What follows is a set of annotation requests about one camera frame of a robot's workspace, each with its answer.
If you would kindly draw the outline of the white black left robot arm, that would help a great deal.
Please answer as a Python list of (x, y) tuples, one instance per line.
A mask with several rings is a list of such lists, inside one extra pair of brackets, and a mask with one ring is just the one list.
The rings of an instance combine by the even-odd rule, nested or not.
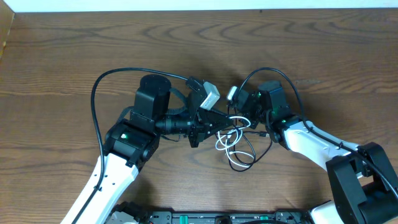
[(123, 110), (105, 136), (97, 136), (100, 156), (63, 223), (104, 223), (162, 136), (186, 135), (191, 147), (198, 147), (232, 125), (227, 114), (212, 108), (220, 97), (213, 84), (189, 78), (192, 91), (184, 96), (172, 88), (170, 78), (155, 71), (142, 77), (133, 106)]

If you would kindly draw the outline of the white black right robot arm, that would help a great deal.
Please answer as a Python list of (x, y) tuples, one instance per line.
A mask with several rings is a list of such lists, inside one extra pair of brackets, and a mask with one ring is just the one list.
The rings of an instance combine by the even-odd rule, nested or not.
[(385, 223), (397, 218), (397, 174), (375, 142), (346, 142), (293, 114), (279, 81), (251, 93), (233, 86), (227, 99), (271, 140), (310, 159), (327, 174), (333, 200), (310, 209), (312, 223)]

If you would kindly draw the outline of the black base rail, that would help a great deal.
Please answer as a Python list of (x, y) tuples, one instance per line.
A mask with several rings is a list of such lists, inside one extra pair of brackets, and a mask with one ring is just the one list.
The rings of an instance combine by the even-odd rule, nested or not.
[(135, 203), (116, 205), (106, 223), (196, 224), (196, 223), (342, 223), (331, 202), (314, 209), (244, 212), (176, 212), (172, 209), (146, 210)]

